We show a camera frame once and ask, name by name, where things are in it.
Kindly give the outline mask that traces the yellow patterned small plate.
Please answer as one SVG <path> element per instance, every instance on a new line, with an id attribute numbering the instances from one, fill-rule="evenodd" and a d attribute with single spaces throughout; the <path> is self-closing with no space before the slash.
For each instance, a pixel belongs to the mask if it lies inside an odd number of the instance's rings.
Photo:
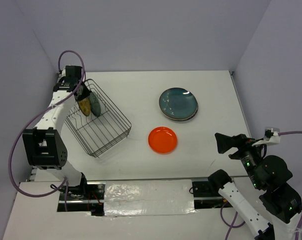
<path id="1" fill-rule="evenodd" d="M 82 100 L 78 100 L 78 107 L 80 111 L 87 117 L 91 113 L 91 105 L 90 105 L 90 99 L 89 97 L 86 97 Z"/>

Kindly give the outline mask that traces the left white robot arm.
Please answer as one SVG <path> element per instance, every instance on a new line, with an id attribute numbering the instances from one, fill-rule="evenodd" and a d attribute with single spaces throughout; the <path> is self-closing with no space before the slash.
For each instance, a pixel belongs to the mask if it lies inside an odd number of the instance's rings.
<path id="1" fill-rule="evenodd" d="M 22 139 L 28 163 L 46 171 L 60 181 L 68 180 L 68 192 L 81 200 L 87 197 L 89 187 L 83 173 L 68 161 L 68 151 L 61 137 L 62 126 L 75 105 L 72 91 L 82 77 L 81 66 L 67 65 L 53 87 L 51 109 L 32 129 L 25 129 Z"/>

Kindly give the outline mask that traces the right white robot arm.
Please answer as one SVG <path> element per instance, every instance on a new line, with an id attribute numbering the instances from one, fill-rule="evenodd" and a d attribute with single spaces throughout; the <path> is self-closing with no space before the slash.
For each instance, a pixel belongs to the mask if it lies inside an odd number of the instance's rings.
<path id="1" fill-rule="evenodd" d="M 218 153 L 224 154 L 231 148 L 237 151 L 229 155 L 232 160 L 240 160 L 253 187 L 264 191 L 259 199 L 271 216 L 265 218 L 251 206 L 237 189 L 231 177 L 222 169 L 208 177 L 208 190 L 221 195 L 235 209 L 249 227 L 256 240 L 298 240 L 301 237 L 302 198 L 287 181 L 293 176 L 286 162 L 275 155 L 263 157 L 262 146 L 280 143 L 281 133 L 273 128 L 265 131 L 261 140 L 244 134 L 227 136 L 215 134 Z"/>

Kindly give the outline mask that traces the blue white floral plate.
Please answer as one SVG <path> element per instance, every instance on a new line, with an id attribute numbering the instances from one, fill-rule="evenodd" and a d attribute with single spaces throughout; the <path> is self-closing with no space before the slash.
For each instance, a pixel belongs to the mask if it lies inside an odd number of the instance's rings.
<path id="1" fill-rule="evenodd" d="M 177 121 L 177 122 L 186 122 L 186 121 L 190 121 L 191 119 L 193 119 L 198 113 L 198 110 L 195 111 L 192 115 L 188 116 L 187 118 L 175 118 L 175 117 L 168 117 L 169 119 L 173 120 L 173 121 Z"/>

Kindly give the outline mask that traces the dark green plate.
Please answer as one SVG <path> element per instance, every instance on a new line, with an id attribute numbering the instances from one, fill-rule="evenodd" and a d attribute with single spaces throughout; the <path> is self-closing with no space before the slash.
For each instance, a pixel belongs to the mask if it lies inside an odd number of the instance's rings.
<path id="1" fill-rule="evenodd" d="M 173 87 L 161 93 L 159 108 L 167 118 L 183 119 L 198 111 L 198 102 L 190 91 Z"/>

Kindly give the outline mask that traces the green blue patterned small plate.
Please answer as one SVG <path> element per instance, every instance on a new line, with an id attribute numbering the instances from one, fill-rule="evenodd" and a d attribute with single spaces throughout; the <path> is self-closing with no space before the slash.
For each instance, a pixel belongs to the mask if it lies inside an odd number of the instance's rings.
<path id="1" fill-rule="evenodd" d="M 89 101 L 92 114 L 98 118 L 101 115 L 101 107 L 99 99 L 94 92 L 90 93 Z"/>

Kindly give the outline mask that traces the orange small plate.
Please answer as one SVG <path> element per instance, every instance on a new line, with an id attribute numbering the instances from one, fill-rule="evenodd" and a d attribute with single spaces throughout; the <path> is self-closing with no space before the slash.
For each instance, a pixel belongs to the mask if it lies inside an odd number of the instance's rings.
<path id="1" fill-rule="evenodd" d="M 159 126 L 149 133 L 148 144 L 158 154 L 169 154 L 177 147 L 178 138 L 170 128 Z"/>

